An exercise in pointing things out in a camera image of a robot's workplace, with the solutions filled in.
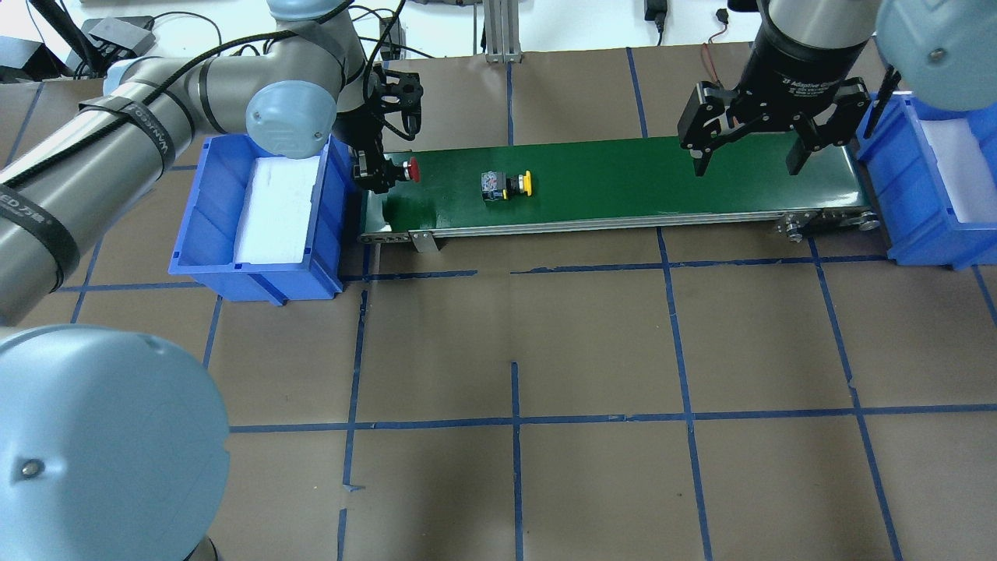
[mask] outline red button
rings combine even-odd
[[[423,178],[423,175],[419,172],[419,162],[416,161],[415,157],[409,160],[409,177],[416,183]]]

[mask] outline conveyor belt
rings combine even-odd
[[[796,177],[795,135],[756,135],[725,147],[705,178],[672,137],[421,152],[420,184],[368,195],[361,240],[570,232],[773,220],[787,212],[867,209],[844,148],[811,157]],[[396,162],[412,153],[392,155]],[[481,174],[532,171],[532,197],[486,203]]]

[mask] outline light blue joint cap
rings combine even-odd
[[[246,107],[246,131],[263,150],[295,160],[325,146],[336,122],[336,100],[300,80],[285,80],[256,92]]]
[[[182,348],[90,325],[0,338],[0,558],[177,561],[228,476],[217,387]]]
[[[151,58],[155,57],[139,57],[137,59],[118,61],[111,65],[111,68],[108,69],[108,76],[104,79],[104,95],[110,96],[111,92],[114,92],[118,89],[118,86],[122,85],[125,73],[128,72],[128,69],[132,68],[132,65],[141,60]]]
[[[995,28],[995,0],[884,0],[876,46],[919,100],[970,111],[997,102]]]
[[[266,0],[270,15],[275,20],[313,20],[336,8],[340,0]]]

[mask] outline blue plastic bin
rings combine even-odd
[[[236,229],[253,162],[274,157],[248,136],[207,140],[169,262],[171,275],[187,275],[233,301],[330,299],[343,291],[338,279],[346,196],[355,189],[346,145],[323,149],[304,255],[300,263],[234,263]]]
[[[868,166],[872,187],[900,265],[965,269],[997,264],[997,223],[961,223],[941,175],[923,121],[966,119],[990,173],[997,178],[997,105],[971,112],[942,111],[909,95],[890,100],[857,157]],[[865,129],[868,115],[859,127]]]

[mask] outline blue tape line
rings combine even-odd
[[[204,361],[201,363],[205,368],[211,363],[211,350],[214,348],[214,334],[218,331],[218,319],[221,317],[221,295],[214,301],[214,313],[211,315],[211,327],[207,330],[207,342],[204,344]]]
[[[512,363],[512,498],[515,511],[515,561],[523,561],[522,450],[519,445],[519,364]]]
[[[353,438],[356,430],[352,428],[357,422],[357,401],[360,398],[360,365],[364,356],[364,331],[367,328],[367,301],[369,292],[360,293],[360,317],[357,319],[357,343],[353,352],[353,383],[350,386],[350,430],[346,433],[346,452],[343,457],[343,485],[352,486],[350,478],[353,472]]]
[[[863,407],[862,409],[781,409],[759,411],[705,411],[693,413],[696,420],[751,420],[845,417],[863,415],[915,415],[931,413],[993,413],[997,403],[965,403],[953,405],[895,405],[887,407]],[[374,422],[327,422],[303,424],[262,424],[230,427],[232,433],[266,432],[342,432],[349,430],[427,430],[437,428],[463,428],[476,426],[514,426],[542,424],[604,424],[618,422],[678,422],[685,421],[685,413],[643,413],[611,415],[550,415],[533,417],[481,417],[468,419],[442,419],[425,421],[374,421]]]
[[[505,63],[505,108],[508,111],[508,145],[515,145],[513,134],[515,125],[512,122],[512,63]]]
[[[343,561],[343,550],[346,546],[346,509],[339,509],[339,529],[336,534],[336,561]]]
[[[97,284],[82,286],[83,292],[113,292],[116,290],[166,290],[173,288],[204,288],[200,282],[145,282],[136,284]]]
[[[474,419],[442,419],[425,421],[376,421],[359,422],[354,427],[357,430],[421,430],[428,428],[461,428],[469,426],[510,426],[512,419],[508,417],[482,417]]]
[[[869,464],[872,486],[875,488],[876,498],[879,500],[879,510],[882,512],[883,524],[886,526],[889,547],[893,551],[893,559],[895,561],[902,561],[903,554],[900,552],[900,542],[897,540],[896,528],[893,526],[893,516],[890,514],[889,504],[886,502],[886,492],[882,487],[879,465],[875,459],[875,452],[872,450],[872,439],[869,437],[868,426],[865,424],[861,401],[858,399],[858,390],[854,386],[851,363],[848,360],[848,353],[844,348],[844,337],[841,335],[841,327],[837,321],[837,312],[834,311],[831,289],[828,287],[828,279],[824,274],[824,267],[821,265],[821,256],[817,250],[817,244],[814,243],[813,238],[809,240],[809,243],[811,255],[814,257],[814,267],[817,269],[818,281],[821,283],[821,292],[824,293],[824,304],[828,309],[828,319],[831,321],[831,329],[834,332],[834,342],[837,344],[837,354],[841,360],[841,369],[844,370],[844,379],[847,382],[848,392],[851,394],[851,404],[854,408],[855,419],[858,421],[858,432],[862,438],[862,446],[865,448],[865,459]]]
[[[624,265],[577,265],[564,267],[537,267],[529,271],[513,271],[511,275],[547,275],[552,273],[592,273],[599,271],[647,271],[661,269],[660,263],[634,263]]]
[[[840,256],[821,258],[821,263],[865,263],[876,261],[889,261],[887,256]]]
[[[671,269],[699,268],[699,267],[754,267],[760,265],[801,265],[811,264],[811,258],[779,258],[779,259],[758,259],[758,260],[730,260],[730,261],[686,261],[669,264]]]
[[[73,317],[69,323],[76,323],[80,320],[80,311],[83,310],[83,298],[87,295],[87,287],[90,285],[90,278],[94,275],[94,267],[97,266],[97,256],[101,253],[101,246],[104,238],[101,237],[94,245],[94,252],[90,255],[90,262],[87,264],[87,274],[83,277],[83,284],[80,286],[80,295],[76,298],[76,307],[73,308]]]
[[[637,99],[637,116],[640,118],[640,136],[647,138],[647,119],[644,116],[644,98],[640,95],[640,81],[637,79],[637,65],[633,62],[633,49],[626,48],[626,59],[630,63],[630,79],[633,81],[633,95]]]
[[[997,326],[997,306],[994,305],[994,298],[987,288],[987,282],[983,278],[983,273],[980,272],[979,265],[973,266],[973,273],[976,275],[976,282],[980,285],[980,291],[983,292],[983,300],[987,302],[987,309],[990,310],[990,318],[994,320],[994,326]]]
[[[35,113],[35,107],[38,106],[38,98],[42,97],[42,88],[45,87],[45,82],[38,83],[38,89],[35,90],[35,97],[31,100],[31,105],[28,106],[28,113],[24,116],[24,121],[21,121],[21,129],[17,131],[17,137],[14,138],[14,146],[10,147],[10,154],[7,156],[7,163],[4,167],[10,166],[14,161],[14,156],[17,154],[17,149],[21,147],[21,141],[24,139],[24,133],[28,130],[28,122],[31,121],[32,114]]]
[[[411,279],[452,279],[455,277],[473,277],[477,271],[439,271],[435,273],[397,273],[393,275],[369,275],[370,281],[409,281]]]
[[[791,419],[812,417],[844,417],[854,415],[849,409],[791,409],[782,411],[710,411],[695,413],[696,420]]]
[[[684,421],[685,413],[643,413],[619,415],[549,415],[521,417],[520,424],[601,424],[611,422]]]
[[[682,352],[682,336],[679,331],[679,314],[675,307],[675,291],[672,285],[671,264],[665,237],[658,230],[658,251],[661,253],[661,270],[665,274],[665,292],[668,297],[668,316],[672,323],[672,339],[675,344],[675,358],[679,368],[679,386],[682,389],[682,412],[685,415],[686,434],[689,440],[689,459],[692,464],[692,482],[696,492],[696,509],[699,511],[699,530],[703,538],[703,554],[706,561],[713,561],[713,546],[710,542],[710,528],[706,518],[706,498],[703,494],[703,475],[699,467],[699,447],[696,445],[695,416],[692,410],[692,397],[689,395],[689,379],[686,376],[685,355]]]
[[[371,275],[371,246],[370,244],[364,245],[364,266],[360,271],[363,279],[366,280]]]
[[[957,405],[897,405],[864,407],[863,415],[917,415],[924,413],[984,413],[997,412],[997,403],[966,403]]]
[[[321,422],[303,424],[247,424],[228,427],[232,434],[265,434],[270,432],[337,432],[350,430],[348,422]]]

